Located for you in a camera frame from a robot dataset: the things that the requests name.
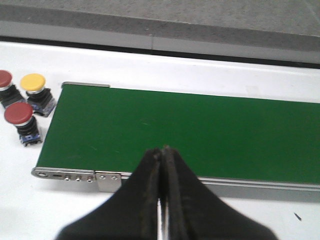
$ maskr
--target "red push button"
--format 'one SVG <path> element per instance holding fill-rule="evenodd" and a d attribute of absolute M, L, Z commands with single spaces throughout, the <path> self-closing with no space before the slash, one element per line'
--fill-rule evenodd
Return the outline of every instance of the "red push button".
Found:
<path fill-rule="evenodd" d="M 5 109 L 4 118 L 9 123 L 18 125 L 26 123 L 33 114 L 32 107 L 25 102 L 16 102 Z"/>
<path fill-rule="evenodd" d="M 6 70 L 0 70 L 0 88 L 4 88 L 11 83 L 12 75 Z"/>

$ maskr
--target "screw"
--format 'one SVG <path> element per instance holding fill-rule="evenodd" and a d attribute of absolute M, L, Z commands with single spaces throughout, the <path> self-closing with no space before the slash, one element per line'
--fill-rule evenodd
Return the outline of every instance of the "screw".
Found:
<path fill-rule="evenodd" d="M 48 177 L 48 175 L 46 173 L 44 173 L 44 172 L 39 172 L 38 176 L 42 177 L 42 178 Z"/>
<path fill-rule="evenodd" d="M 92 176 L 88 176 L 88 178 L 87 178 L 87 180 L 86 180 L 88 183 L 92 183 L 92 181 L 93 181 L 93 178 L 92 178 Z"/>

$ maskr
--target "yellow push button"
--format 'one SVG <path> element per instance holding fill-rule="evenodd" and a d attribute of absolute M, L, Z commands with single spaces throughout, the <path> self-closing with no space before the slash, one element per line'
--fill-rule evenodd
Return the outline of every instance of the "yellow push button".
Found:
<path fill-rule="evenodd" d="M 31 73 L 25 75 L 21 81 L 21 87 L 26 91 L 39 91 L 41 90 L 46 84 L 46 79 L 39 73 Z"/>

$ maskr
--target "metal bracket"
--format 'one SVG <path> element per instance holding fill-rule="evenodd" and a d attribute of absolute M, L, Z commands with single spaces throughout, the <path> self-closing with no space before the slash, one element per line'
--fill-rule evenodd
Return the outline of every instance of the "metal bracket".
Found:
<path fill-rule="evenodd" d="M 121 187 L 122 181 L 119 173 L 96 171 L 95 179 L 101 192 L 114 193 Z"/>

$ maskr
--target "green belt surface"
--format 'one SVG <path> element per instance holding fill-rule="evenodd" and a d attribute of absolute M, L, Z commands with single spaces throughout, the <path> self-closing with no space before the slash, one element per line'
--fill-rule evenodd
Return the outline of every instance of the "green belt surface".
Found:
<path fill-rule="evenodd" d="M 37 167 L 133 172 L 169 145 L 200 177 L 320 184 L 320 104 L 65 84 Z"/>

